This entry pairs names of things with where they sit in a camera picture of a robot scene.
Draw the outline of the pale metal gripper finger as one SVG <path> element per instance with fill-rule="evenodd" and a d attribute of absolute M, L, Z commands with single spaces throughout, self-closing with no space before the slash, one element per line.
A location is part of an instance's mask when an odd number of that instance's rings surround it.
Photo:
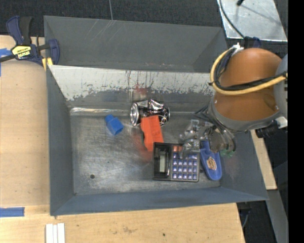
<path fill-rule="evenodd" d="M 192 132 L 183 133 L 179 135 L 179 143 L 186 143 L 187 141 L 194 140 L 196 134 Z"/>
<path fill-rule="evenodd" d="M 188 158 L 189 154 L 200 153 L 200 141 L 185 141 L 183 144 L 181 158 Z"/>

